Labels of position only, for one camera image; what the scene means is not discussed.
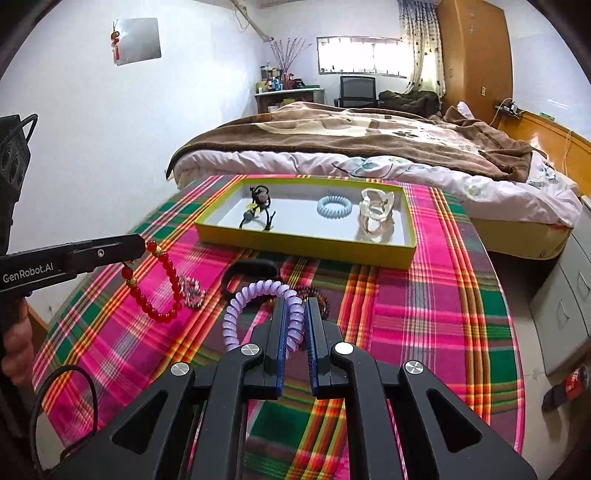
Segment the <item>left hand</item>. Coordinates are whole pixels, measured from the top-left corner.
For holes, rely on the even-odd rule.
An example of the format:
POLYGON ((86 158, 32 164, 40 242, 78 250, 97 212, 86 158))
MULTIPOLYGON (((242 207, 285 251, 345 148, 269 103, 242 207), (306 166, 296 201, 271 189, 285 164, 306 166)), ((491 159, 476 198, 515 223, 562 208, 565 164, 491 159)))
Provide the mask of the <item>left hand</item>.
POLYGON ((18 321, 3 337, 5 355, 2 372, 18 386, 31 382, 34 360, 33 332, 28 318, 28 304, 22 299, 18 304, 18 321))

